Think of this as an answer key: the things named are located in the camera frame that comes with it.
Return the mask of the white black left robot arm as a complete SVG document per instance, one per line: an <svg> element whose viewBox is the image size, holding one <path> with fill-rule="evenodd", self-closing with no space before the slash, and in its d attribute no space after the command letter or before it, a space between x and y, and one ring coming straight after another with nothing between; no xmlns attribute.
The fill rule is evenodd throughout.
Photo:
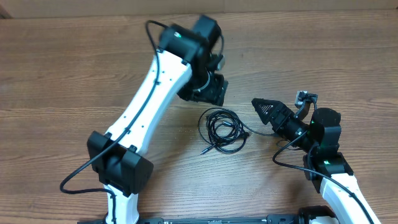
<svg viewBox="0 0 398 224"><path fill-rule="evenodd" d="M224 55L212 52L223 35L218 23L205 15L191 29L165 26L139 90L104 134L87 140L92 169L108 196L108 212L100 223L137 223L137 199L154 165L145 154L165 110L178 95L185 101L221 106L228 82L219 71Z"/></svg>

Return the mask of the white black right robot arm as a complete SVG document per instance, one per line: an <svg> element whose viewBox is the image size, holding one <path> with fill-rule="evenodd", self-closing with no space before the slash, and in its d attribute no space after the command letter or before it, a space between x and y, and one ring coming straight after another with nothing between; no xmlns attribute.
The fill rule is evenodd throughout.
<svg viewBox="0 0 398 224"><path fill-rule="evenodd" d="M315 190L333 210L330 220L338 223L379 223L361 193L354 172L339 151L341 115L319 108L317 96L299 96L293 112L283 102L255 98L252 105L264 124L287 141L273 156L275 164L302 170ZM288 147L305 152L303 166L279 162L277 156Z"/></svg>

